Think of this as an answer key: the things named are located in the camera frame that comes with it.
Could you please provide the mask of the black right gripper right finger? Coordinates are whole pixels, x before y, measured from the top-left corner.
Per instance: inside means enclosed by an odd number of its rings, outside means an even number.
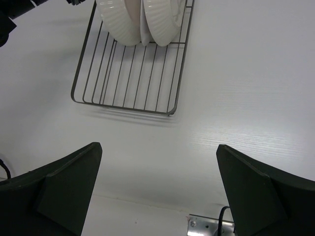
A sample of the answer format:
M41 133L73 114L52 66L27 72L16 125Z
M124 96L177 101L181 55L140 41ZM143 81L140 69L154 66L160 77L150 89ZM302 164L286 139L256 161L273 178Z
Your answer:
M315 183L219 145L217 162L239 236L313 236Z

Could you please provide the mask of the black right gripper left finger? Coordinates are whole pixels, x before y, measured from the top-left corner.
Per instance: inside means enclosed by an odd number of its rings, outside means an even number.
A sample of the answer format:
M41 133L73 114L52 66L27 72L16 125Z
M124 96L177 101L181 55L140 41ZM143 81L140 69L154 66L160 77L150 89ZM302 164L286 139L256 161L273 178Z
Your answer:
M2 236L79 236L83 231L102 147L85 147L0 183Z

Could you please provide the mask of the floral plate with brown rim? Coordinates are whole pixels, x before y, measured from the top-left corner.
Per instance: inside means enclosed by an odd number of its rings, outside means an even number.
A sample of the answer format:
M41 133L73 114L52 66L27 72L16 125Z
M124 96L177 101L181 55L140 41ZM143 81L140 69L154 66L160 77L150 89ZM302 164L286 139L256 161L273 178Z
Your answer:
M105 29L120 44L134 46L141 41L139 0L97 0Z

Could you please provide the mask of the sunburst pattern plate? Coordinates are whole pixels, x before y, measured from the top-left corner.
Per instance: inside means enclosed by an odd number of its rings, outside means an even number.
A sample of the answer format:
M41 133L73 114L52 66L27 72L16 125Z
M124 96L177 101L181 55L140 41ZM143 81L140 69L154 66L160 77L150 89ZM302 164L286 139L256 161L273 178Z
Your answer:
M141 43L170 44L180 32L186 2L184 0L142 0L140 7Z

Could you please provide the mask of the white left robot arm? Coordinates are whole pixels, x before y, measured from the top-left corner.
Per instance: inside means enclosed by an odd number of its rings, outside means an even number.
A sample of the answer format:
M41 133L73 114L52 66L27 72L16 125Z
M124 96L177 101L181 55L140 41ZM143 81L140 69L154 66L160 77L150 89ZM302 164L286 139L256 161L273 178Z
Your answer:
M14 19L44 4L48 0L0 0L0 46L6 44L17 27Z

